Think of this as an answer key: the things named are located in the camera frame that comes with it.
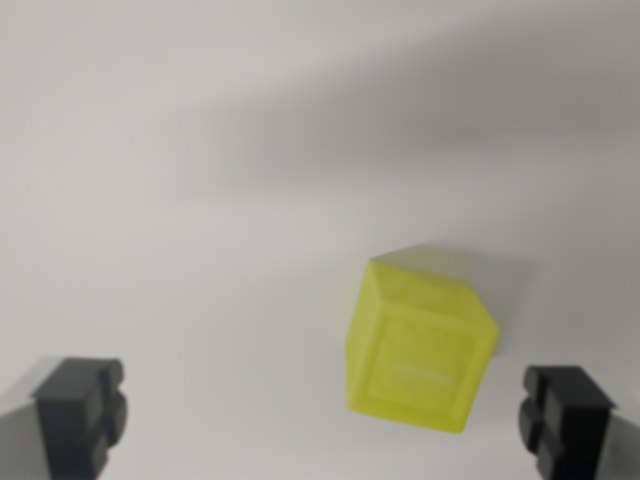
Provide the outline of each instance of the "cube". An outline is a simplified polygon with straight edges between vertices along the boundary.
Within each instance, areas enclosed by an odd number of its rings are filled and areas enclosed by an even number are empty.
[[[498,335],[465,284],[370,261],[345,345],[348,406],[461,432]]]

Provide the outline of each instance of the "translucent yellow cube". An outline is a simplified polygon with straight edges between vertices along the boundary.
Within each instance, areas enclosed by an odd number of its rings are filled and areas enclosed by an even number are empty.
[[[498,335],[465,284],[370,261],[345,345],[349,408],[461,432]]]

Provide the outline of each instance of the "yellow cube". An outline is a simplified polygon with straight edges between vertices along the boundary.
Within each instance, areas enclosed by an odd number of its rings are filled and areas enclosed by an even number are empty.
[[[345,345],[349,408],[461,432],[498,335],[467,285],[370,261]]]

